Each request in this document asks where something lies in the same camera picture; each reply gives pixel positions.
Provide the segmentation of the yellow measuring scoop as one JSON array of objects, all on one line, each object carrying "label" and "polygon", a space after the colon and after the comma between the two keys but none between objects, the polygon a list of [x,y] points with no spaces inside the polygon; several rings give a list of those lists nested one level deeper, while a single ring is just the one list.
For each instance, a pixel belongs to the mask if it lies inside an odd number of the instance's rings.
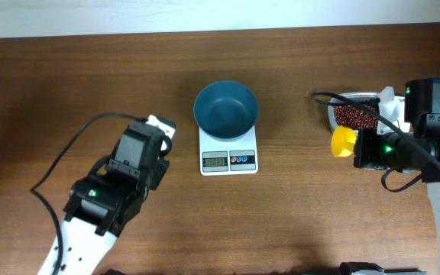
[{"label": "yellow measuring scoop", "polygon": [[337,127],[332,133],[331,150],[334,157],[349,157],[354,153],[357,141],[356,133],[344,126]]}]

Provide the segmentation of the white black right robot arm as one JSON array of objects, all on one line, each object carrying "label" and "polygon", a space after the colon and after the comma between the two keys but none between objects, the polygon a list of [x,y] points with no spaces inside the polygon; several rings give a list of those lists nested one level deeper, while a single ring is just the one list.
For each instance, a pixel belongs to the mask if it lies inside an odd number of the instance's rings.
[{"label": "white black right robot arm", "polygon": [[393,171],[416,170],[427,185],[438,240],[440,271],[440,79],[414,79],[406,83],[404,120],[413,131],[392,126],[390,133],[361,130],[354,146],[357,168]]}]

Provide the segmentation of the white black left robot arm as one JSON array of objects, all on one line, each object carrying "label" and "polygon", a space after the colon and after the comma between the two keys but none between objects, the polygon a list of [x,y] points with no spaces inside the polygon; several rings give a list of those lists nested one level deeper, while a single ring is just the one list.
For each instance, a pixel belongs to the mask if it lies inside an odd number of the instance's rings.
[{"label": "white black left robot arm", "polygon": [[155,116],[130,124],[112,153],[73,184],[61,236],[41,274],[91,274],[97,268],[163,179],[175,131],[174,123]]}]

